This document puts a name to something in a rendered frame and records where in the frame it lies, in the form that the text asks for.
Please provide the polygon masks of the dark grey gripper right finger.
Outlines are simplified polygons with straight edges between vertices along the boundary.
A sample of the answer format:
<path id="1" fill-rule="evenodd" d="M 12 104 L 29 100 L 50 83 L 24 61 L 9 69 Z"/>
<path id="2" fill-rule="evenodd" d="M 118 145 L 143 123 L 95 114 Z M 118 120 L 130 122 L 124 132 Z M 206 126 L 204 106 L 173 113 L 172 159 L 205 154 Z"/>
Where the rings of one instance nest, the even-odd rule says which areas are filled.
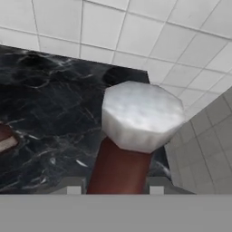
<path id="1" fill-rule="evenodd" d="M 150 195 L 193 195 L 193 192 L 174 186 L 165 177 L 148 177 L 146 191 Z"/>

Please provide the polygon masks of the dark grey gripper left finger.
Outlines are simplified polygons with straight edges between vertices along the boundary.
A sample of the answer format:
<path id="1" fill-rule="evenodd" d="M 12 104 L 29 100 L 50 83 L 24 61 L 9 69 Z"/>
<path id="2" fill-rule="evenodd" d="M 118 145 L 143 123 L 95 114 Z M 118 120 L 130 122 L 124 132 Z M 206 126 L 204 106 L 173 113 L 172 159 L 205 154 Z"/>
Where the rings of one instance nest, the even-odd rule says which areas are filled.
<path id="1" fill-rule="evenodd" d="M 53 195 L 82 195 L 86 192 L 86 178 L 67 177 L 63 178 L 56 186 L 41 188 L 39 194 Z"/>

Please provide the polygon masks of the red ketchup bottle white cap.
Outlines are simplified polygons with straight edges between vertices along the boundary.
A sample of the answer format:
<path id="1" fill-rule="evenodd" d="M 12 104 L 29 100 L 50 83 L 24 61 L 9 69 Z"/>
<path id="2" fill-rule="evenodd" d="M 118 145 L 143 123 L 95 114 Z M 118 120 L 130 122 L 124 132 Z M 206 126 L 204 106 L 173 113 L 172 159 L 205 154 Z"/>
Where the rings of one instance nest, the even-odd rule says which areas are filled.
<path id="1" fill-rule="evenodd" d="M 13 129 L 0 123 L 0 153 L 14 149 L 19 144 L 19 139 Z"/>
<path id="2" fill-rule="evenodd" d="M 182 101 L 149 83 L 126 81 L 105 90 L 101 130 L 105 138 L 87 188 L 89 194 L 140 194 L 152 152 L 185 122 Z"/>

